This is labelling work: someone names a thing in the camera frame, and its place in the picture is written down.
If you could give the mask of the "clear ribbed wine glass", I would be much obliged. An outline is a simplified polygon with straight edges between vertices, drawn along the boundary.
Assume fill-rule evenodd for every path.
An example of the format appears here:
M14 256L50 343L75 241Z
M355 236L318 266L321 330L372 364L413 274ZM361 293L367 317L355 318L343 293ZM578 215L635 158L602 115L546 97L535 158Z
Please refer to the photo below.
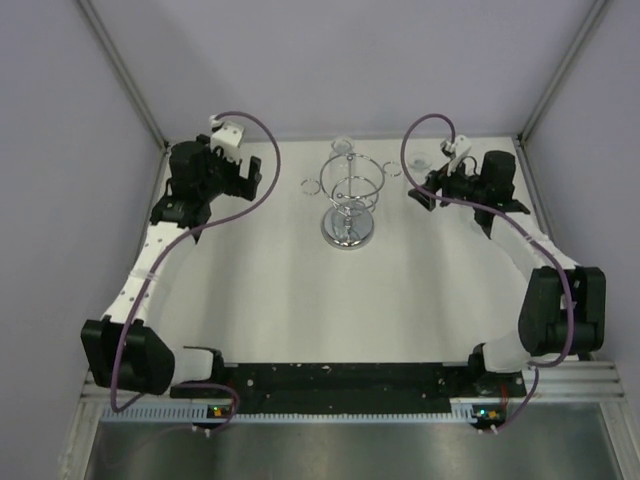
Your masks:
M412 151L407 157L409 169L416 174L428 174L433 167L433 157L424 151Z

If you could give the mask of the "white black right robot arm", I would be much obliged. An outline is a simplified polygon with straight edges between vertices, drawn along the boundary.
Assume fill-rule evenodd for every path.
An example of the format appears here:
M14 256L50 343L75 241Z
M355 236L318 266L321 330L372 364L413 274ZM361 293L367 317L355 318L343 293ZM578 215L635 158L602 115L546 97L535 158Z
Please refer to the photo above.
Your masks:
M409 190L429 211L469 206L480 232L498 245L527 282L514 329L478 344L469 356L466 380L476 394L498 389L503 374L532 363L547 368L571 355L587 355L604 344L606 276L563 254L515 197L516 159L490 150L474 171L445 164Z

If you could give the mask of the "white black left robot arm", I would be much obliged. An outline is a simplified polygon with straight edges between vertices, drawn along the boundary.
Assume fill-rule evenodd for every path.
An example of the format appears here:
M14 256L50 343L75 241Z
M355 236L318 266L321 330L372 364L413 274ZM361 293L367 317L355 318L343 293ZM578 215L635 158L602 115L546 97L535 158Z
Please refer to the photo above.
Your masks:
M120 293L99 320L88 320L81 342L94 381L108 388L160 395L191 382L205 396L226 387L220 357L207 347L180 347L159 335L159 322L178 271L197 245L199 226L221 195L255 199L261 161L249 160L241 174L242 127L227 122L169 150L170 175L154 205L143 248Z

